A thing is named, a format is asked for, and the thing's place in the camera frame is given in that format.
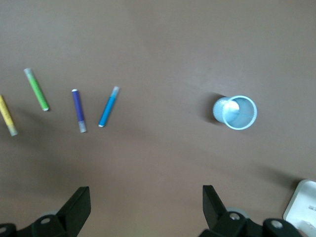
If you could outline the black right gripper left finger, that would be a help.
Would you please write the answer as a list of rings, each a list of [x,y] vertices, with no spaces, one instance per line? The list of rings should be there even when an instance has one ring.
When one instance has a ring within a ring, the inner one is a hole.
[[[89,187],[80,187],[56,214],[44,215],[24,229],[18,237],[76,237],[91,213]]]

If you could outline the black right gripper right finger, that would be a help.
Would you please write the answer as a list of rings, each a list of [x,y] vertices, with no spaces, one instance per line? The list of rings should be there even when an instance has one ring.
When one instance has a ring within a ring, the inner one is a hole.
[[[262,225],[237,211],[228,211],[212,185],[202,188],[203,213],[208,229],[203,237],[300,237],[290,223],[277,218],[266,219]]]

